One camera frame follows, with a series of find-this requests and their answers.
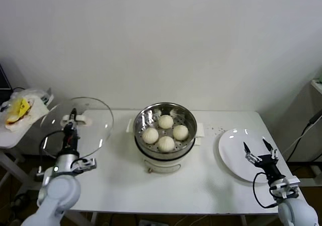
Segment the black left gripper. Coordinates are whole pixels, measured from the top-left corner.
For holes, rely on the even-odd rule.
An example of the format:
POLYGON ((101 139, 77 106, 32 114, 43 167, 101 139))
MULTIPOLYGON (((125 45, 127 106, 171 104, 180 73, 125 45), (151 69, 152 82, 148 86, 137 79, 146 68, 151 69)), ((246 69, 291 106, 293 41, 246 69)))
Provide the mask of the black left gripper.
POLYGON ((62 151, 65 153, 77 153, 77 145, 78 145, 78 133, 76 126, 76 116, 77 116, 77 110, 76 108, 73 108, 70 113, 70 122, 68 122, 64 129, 64 138, 62 143, 62 151))

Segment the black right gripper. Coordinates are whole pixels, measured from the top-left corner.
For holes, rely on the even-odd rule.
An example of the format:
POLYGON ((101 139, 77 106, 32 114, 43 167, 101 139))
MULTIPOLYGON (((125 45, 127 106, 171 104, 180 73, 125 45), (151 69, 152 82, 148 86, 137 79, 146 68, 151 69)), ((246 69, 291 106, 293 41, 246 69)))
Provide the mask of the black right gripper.
POLYGON ((260 168, 264 171, 268 180, 268 184, 271 185, 275 181, 284 179, 285 176, 281 174, 281 172, 277 168, 277 150, 274 149, 271 144, 268 143, 265 139, 263 139, 263 142, 267 150, 270 152, 270 155, 262 155, 259 157, 253 155, 245 142, 243 142, 244 151, 246 153, 246 159, 250 163, 255 163, 255 167, 260 168))

